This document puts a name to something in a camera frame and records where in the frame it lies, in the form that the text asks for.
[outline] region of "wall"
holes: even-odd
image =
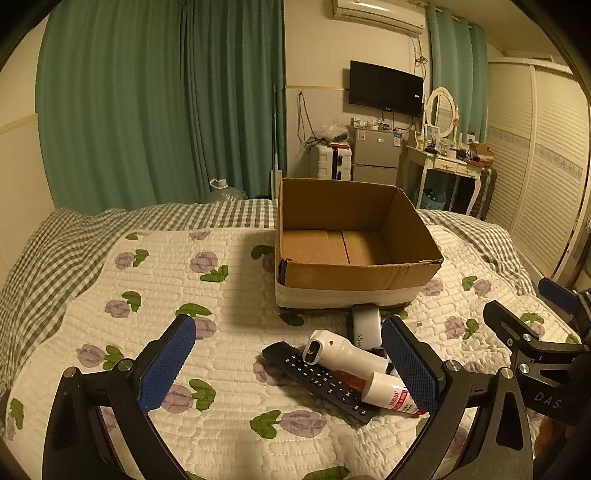
[[[0,70],[0,128],[35,112],[35,78],[45,17],[31,30]]]
[[[54,210],[41,157],[35,79],[44,19],[0,70],[0,289],[31,234]]]
[[[411,37],[384,28],[333,20],[331,0],[284,0],[285,66],[287,74],[287,174],[310,174],[310,160],[297,138],[297,95],[303,92],[312,127],[349,125],[350,117],[380,118],[375,108],[350,105],[349,62],[359,60],[413,73],[414,48]],[[423,55],[429,58],[428,32],[421,37]],[[424,92],[430,92],[427,64]],[[421,74],[420,67],[416,74]],[[392,113],[386,112],[391,120]],[[410,117],[395,113],[398,127],[409,126]],[[306,139],[310,136],[306,129]]]

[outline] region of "plastic bottle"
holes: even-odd
[[[228,202],[246,199],[246,194],[238,189],[235,189],[234,187],[229,187],[226,179],[211,179],[209,184],[212,186],[213,190],[207,194],[204,203]]]

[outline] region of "purple flower print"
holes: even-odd
[[[466,439],[468,438],[468,431],[462,427],[461,425],[457,428],[456,434],[452,440],[451,445],[449,446],[446,456],[455,456],[459,455],[462,451],[462,447],[464,443],[466,443]]]
[[[213,268],[217,267],[217,257],[213,252],[201,252],[195,255],[195,258],[191,259],[189,265],[191,270],[199,273],[207,273]]]
[[[284,413],[279,424],[293,435],[312,438],[322,431],[326,420],[321,419],[320,414],[315,411],[295,410]]]
[[[422,292],[427,297],[434,297],[439,295],[443,291],[443,282],[438,278],[432,279],[429,283],[427,283]]]
[[[449,317],[443,322],[443,326],[448,339],[460,338],[460,335],[466,331],[466,324],[460,317]]]
[[[117,258],[115,258],[115,266],[119,270],[125,270],[127,267],[131,266],[134,258],[135,254],[132,252],[123,252],[122,254],[117,255]]]
[[[530,322],[528,327],[531,328],[535,333],[537,333],[539,338],[542,338],[546,333],[546,329],[544,328],[544,325],[542,325],[541,323]]]
[[[216,324],[205,317],[193,317],[195,327],[197,327],[197,340],[211,338],[217,332]]]
[[[205,240],[211,232],[191,232],[189,238],[191,240]]]
[[[275,271],[275,255],[268,254],[261,258],[262,269],[266,272],[273,273]]]
[[[254,362],[252,364],[252,371],[255,373],[255,377],[259,382],[266,383],[272,387],[280,385],[281,381],[285,379],[285,374],[274,365]]]
[[[99,363],[105,360],[105,353],[97,346],[85,343],[82,348],[76,349],[78,361],[85,367],[96,367]]]
[[[17,434],[17,427],[14,423],[14,419],[9,415],[6,423],[6,439],[13,441],[14,436]]]
[[[479,362],[477,362],[476,360],[471,360],[468,363],[466,363],[466,365],[464,365],[464,370],[466,370],[467,372],[473,372],[476,374],[486,373],[484,371],[484,368],[482,367],[482,365]]]
[[[489,282],[488,280],[478,280],[476,283],[474,283],[474,292],[479,297],[483,297],[484,295],[489,293],[490,290],[491,282]]]
[[[191,391],[182,385],[173,384],[164,397],[162,408],[170,413],[182,413],[193,406]]]
[[[113,318],[123,319],[129,316],[129,305],[123,300],[109,300],[105,305],[105,312]]]
[[[103,420],[105,421],[105,427],[107,427],[107,432],[117,428],[117,419],[115,418],[115,414],[113,413],[113,409],[111,407],[101,407],[101,412],[103,413]]]

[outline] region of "bed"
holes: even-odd
[[[422,322],[419,339],[466,369],[496,371],[509,352],[483,324],[482,308],[497,299],[518,316],[542,318],[543,325],[530,322],[544,340],[565,341],[571,330],[535,297],[505,230],[450,212],[419,213],[445,258],[400,312]],[[301,344],[316,328],[345,331],[343,311],[280,315],[269,259],[256,254],[273,245],[274,221],[273,202],[260,199],[50,215],[0,297],[0,427],[31,479],[41,478],[64,368],[100,371],[121,355],[134,358],[179,311],[196,319],[198,341],[150,417],[192,478],[379,480],[391,471],[424,421],[382,411],[359,428],[260,357],[265,345]],[[103,416],[126,471],[141,478],[112,412]],[[533,436],[538,417],[530,413]],[[467,411],[442,475],[472,418]]]

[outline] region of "ceiling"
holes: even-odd
[[[484,28],[488,43],[506,53],[523,50],[550,53],[554,61],[563,63],[558,50],[511,0],[435,0],[435,5],[447,8],[454,17],[466,18]]]

